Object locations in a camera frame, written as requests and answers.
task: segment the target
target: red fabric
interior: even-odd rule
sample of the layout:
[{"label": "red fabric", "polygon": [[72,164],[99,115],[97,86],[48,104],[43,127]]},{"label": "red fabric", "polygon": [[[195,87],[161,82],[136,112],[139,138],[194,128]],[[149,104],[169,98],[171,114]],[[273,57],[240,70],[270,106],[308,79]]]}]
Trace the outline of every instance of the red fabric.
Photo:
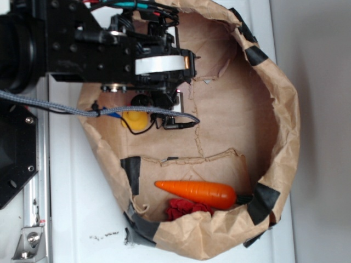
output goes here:
[{"label": "red fabric", "polygon": [[169,207],[166,209],[168,221],[173,221],[183,215],[191,214],[196,211],[210,212],[213,215],[211,207],[206,204],[193,203],[184,199],[171,199]]}]

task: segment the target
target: yellow object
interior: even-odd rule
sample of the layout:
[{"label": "yellow object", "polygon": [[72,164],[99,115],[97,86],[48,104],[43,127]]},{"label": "yellow object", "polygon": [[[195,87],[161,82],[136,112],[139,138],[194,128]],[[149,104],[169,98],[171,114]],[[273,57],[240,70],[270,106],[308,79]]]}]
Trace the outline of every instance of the yellow object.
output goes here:
[{"label": "yellow object", "polygon": [[[139,111],[124,111],[122,114],[123,119],[128,122],[132,130],[143,130],[148,125],[148,114]],[[123,127],[127,127],[124,121],[121,121]]]}]

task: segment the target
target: toy carrot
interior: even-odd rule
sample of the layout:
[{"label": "toy carrot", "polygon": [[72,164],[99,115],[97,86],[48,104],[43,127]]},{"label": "toy carrot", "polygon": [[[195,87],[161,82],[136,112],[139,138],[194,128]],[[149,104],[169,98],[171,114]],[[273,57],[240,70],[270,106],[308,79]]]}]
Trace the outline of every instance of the toy carrot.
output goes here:
[{"label": "toy carrot", "polygon": [[228,209],[236,202],[236,193],[229,185],[203,181],[157,181],[167,192],[210,207]]}]

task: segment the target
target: paper bag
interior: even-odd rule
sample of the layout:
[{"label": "paper bag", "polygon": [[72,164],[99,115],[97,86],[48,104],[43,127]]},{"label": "paper bag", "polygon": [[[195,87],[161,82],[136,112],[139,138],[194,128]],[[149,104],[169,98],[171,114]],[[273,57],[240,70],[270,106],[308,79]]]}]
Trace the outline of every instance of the paper bag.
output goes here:
[{"label": "paper bag", "polygon": [[[280,220],[297,168],[298,97],[235,10],[208,0],[158,2],[179,8],[180,47],[201,57],[196,78],[179,87],[185,112],[201,123],[135,136],[117,118],[80,121],[131,223],[129,237],[209,259]],[[100,85],[85,84],[78,106],[90,110],[96,99],[107,108],[123,106],[133,96],[101,93]],[[165,209],[175,196],[156,188],[157,180],[221,182],[253,200],[213,216],[198,211],[166,222]]]}]

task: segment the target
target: black metal bracket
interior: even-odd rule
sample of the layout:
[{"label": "black metal bracket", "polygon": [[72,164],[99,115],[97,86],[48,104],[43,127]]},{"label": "black metal bracket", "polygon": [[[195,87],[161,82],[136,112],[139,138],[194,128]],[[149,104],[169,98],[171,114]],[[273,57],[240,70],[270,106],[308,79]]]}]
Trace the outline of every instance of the black metal bracket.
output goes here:
[{"label": "black metal bracket", "polygon": [[37,122],[25,106],[0,100],[0,209],[37,173]]}]

